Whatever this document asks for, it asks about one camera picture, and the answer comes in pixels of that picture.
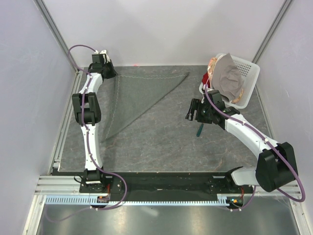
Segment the right aluminium frame post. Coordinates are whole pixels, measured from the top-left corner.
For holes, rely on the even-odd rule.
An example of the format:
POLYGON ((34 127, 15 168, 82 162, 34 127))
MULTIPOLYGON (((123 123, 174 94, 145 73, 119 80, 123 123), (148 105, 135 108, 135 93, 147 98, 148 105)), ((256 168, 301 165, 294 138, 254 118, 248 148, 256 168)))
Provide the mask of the right aluminium frame post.
POLYGON ((269 27, 267 33, 265 34, 258 50, 256 51, 256 54, 254 55, 252 62, 257 64, 265 52, 267 46, 270 44, 271 39, 273 38, 276 30, 278 29, 279 25, 283 21, 284 17, 286 16, 290 6, 294 0, 284 0, 279 11, 277 12, 271 26, 269 27))

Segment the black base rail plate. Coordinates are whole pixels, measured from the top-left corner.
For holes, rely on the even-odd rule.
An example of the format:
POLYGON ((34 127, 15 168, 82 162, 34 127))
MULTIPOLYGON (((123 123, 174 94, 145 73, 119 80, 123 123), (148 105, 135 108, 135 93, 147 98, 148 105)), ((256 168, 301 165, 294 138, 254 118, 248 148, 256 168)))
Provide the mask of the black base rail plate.
POLYGON ((163 196, 179 192, 218 194, 252 193, 249 185, 237 186, 227 172, 120 172, 84 173, 80 193, 127 194, 138 198, 142 195, 163 196))

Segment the white plastic basket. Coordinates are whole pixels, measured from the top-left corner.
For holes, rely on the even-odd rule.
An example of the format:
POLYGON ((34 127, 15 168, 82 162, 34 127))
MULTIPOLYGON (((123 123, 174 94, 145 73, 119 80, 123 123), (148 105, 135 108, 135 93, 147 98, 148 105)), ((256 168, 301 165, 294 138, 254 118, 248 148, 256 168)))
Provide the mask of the white plastic basket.
MULTIPOLYGON (((221 58, 224 53, 217 54, 216 58, 221 58)), ((247 107, 249 100, 251 98, 252 92, 254 90, 256 81, 259 76, 260 67, 257 64, 254 64, 250 61, 246 61, 244 59, 238 58, 236 56, 231 55, 235 65, 240 70, 242 80, 243 80, 243 91, 239 97, 239 99, 234 101, 227 101, 224 96, 222 96, 222 100, 226 103, 227 106, 235 107, 236 109, 244 109, 247 107)))

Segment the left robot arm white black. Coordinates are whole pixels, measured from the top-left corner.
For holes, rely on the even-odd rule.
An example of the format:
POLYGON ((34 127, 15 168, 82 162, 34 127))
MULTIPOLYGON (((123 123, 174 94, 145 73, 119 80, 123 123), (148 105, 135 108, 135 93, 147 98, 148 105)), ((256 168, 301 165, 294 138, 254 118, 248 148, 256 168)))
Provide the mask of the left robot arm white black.
POLYGON ((92 55, 92 63, 82 89, 72 95, 75 120, 81 126, 84 138, 83 180, 96 192, 105 191, 108 185, 100 171, 103 164, 99 153, 98 129, 102 115, 97 92, 105 79, 114 78, 116 75, 107 51, 96 51, 92 55))

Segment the grey cloth in basket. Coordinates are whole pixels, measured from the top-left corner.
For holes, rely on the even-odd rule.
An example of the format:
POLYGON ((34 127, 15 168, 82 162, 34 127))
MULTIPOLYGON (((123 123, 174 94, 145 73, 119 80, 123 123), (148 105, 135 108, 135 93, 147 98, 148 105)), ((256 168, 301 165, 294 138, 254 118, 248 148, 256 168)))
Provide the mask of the grey cloth in basket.
POLYGON ((215 64, 211 86, 218 90, 227 101, 239 99, 243 91, 243 80, 240 70, 231 55, 225 54, 215 64))

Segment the red cloth in basket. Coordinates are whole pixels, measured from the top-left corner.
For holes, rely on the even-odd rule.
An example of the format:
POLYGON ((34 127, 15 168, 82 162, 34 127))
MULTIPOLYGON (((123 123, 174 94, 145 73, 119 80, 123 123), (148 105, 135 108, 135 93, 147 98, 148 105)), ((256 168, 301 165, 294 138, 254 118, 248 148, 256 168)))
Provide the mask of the red cloth in basket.
POLYGON ((211 80, 212 80, 212 74, 211 73, 205 73, 202 77, 201 83, 203 84, 203 86, 205 86, 207 84, 208 87, 210 88, 211 80))

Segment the aluminium frame post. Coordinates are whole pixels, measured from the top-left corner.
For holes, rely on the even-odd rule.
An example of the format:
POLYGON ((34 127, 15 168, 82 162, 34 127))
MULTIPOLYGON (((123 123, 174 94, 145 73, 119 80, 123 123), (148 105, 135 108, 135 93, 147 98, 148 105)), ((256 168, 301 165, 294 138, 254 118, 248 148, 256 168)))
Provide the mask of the aluminium frame post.
POLYGON ((76 73, 78 73, 78 69, 72 64, 73 57, 71 55, 68 55, 68 49, 63 36, 61 35, 51 13, 49 12, 48 7, 46 6, 45 2, 43 0, 33 0, 36 4, 37 8, 39 9, 42 17, 44 18, 46 24, 48 25, 50 31, 52 32, 54 38, 56 39, 59 47, 61 48, 62 52, 65 54, 67 60, 69 61, 71 67, 74 69, 76 73))
POLYGON ((284 0, 279 11, 277 12, 271 26, 269 27, 267 33, 265 34, 258 50, 256 51, 256 54, 254 55, 252 62, 257 64, 265 52, 267 46, 270 44, 271 39, 273 38, 276 30, 278 29, 279 25, 283 21, 284 17, 286 16, 290 6, 294 0, 284 0))

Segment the grey-green cloth napkin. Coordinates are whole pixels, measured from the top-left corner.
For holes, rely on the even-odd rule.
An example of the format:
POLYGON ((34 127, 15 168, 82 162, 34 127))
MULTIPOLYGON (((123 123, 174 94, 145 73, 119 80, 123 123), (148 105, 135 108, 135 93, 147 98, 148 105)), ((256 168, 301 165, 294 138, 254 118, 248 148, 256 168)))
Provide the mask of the grey-green cloth napkin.
POLYGON ((115 82, 111 112, 102 142, 115 136, 181 84, 189 73, 170 75, 120 75, 115 82))

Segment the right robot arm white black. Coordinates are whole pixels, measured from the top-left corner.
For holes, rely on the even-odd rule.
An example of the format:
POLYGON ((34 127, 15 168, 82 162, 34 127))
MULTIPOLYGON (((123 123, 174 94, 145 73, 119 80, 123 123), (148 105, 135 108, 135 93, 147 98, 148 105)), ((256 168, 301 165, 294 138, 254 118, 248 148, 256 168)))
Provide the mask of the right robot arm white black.
POLYGON ((272 192, 294 181, 298 175, 293 147, 279 143, 253 127, 240 113, 226 107, 217 90, 208 91, 203 99, 193 98, 185 117, 203 124, 216 124, 239 139, 257 158, 257 166, 237 167, 228 171, 224 187, 234 193, 243 185, 257 185, 272 192))

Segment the patterned pink cloth in basket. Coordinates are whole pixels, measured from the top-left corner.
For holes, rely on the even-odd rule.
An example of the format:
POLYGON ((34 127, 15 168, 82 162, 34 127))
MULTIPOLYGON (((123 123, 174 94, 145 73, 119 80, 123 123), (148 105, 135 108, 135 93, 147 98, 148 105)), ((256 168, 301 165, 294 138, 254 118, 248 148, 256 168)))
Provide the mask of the patterned pink cloth in basket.
POLYGON ((217 63, 217 61, 218 61, 218 58, 216 58, 216 57, 213 57, 210 59, 208 66, 207 66, 207 73, 208 74, 211 74, 213 72, 215 64, 217 63))

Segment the left aluminium frame post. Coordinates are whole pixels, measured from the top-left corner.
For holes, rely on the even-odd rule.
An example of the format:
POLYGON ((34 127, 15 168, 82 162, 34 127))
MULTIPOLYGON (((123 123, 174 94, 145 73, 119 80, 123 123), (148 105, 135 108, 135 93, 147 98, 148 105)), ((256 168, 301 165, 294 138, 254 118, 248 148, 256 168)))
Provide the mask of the left aluminium frame post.
POLYGON ((62 52, 65 54, 67 60, 69 61, 71 67, 74 69, 76 73, 78 73, 78 69, 72 64, 73 57, 71 55, 68 55, 68 49, 63 36, 61 35, 51 13, 49 12, 48 7, 46 6, 45 2, 43 0, 33 0, 36 4, 37 8, 39 9, 42 17, 44 18, 46 24, 48 25, 50 31, 52 32, 54 38, 56 39, 59 47, 61 48, 62 52))

